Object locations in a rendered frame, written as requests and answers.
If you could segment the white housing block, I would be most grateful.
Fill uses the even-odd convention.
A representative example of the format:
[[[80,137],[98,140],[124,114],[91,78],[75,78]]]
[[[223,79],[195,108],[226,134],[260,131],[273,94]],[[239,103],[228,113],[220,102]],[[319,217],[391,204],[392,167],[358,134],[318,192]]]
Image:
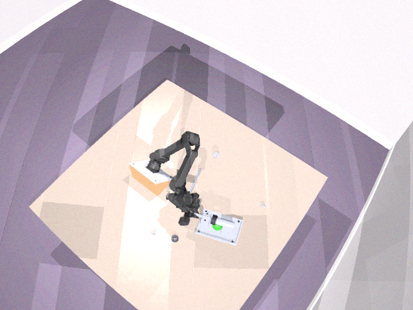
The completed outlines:
[[[196,234],[200,234],[215,240],[220,240],[228,244],[237,245],[240,231],[243,225],[243,220],[237,219],[234,217],[228,217],[226,215],[216,213],[214,211],[209,211],[203,209],[202,218],[200,218]],[[222,229],[216,231],[213,229],[212,224],[210,223],[213,215],[217,215],[216,220],[217,225],[221,225]]]

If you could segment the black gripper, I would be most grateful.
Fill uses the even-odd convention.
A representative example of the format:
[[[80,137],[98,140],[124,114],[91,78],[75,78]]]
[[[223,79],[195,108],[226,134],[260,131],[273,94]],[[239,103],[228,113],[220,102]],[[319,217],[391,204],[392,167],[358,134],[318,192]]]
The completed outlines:
[[[198,193],[191,193],[190,195],[192,196],[193,199],[194,199],[194,197],[199,198],[199,194],[198,194]],[[179,225],[181,225],[181,226],[187,226],[187,225],[189,225],[190,218],[199,219],[199,218],[194,214],[194,213],[198,213],[198,214],[199,214],[198,211],[197,211],[197,212],[194,212],[194,213],[191,213],[190,211],[187,212],[187,211],[185,210],[185,208],[184,208],[184,205],[180,205],[180,206],[178,206],[178,207],[176,207],[176,208],[177,208],[177,209],[180,209],[181,212],[184,213],[184,217],[180,217],[179,222],[178,222]]]

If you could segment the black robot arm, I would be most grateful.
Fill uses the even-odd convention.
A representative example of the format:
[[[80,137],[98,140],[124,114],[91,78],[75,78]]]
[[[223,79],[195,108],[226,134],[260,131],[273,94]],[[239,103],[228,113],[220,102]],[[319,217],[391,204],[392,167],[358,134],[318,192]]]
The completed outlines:
[[[192,150],[191,146],[195,145],[195,149]],[[161,165],[169,161],[169,158],[172,154],[181,150],[182,148],[186,149],[186,156],[183,160],[183,163],[177,173],[173,176],[169,187],[172,193],[167,193],[166,199],[173,203],[176,207],[184,205],[184,208],[187,212],[193,211],[197,212],[200,207],[200,199],[197,197],[192,198],[190,191],[187,191],[186,186],[186,177],[195,161],[195,158],[198,156],[198,149],[200,147],[200,137],[198,134],[186,131],[181,135],[181,139],[169,145],[166,148],[157,149],[155,152],[150,153],[150,161],[145,167],[153,174],[160,172]]]

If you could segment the green spacer ring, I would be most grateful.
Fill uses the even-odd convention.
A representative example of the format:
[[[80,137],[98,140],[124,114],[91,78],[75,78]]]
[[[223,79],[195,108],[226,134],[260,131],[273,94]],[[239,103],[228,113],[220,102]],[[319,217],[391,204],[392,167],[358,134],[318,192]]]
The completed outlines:
[[[221,225],[218,225],[218,226],[219,226],[219,227],[217,227],[217,224],[216,224],[216,225],[212,225],[212,227],[213,227],[214,230],[220,231],[220,230],[222,229],[222,226],[221,226]]]

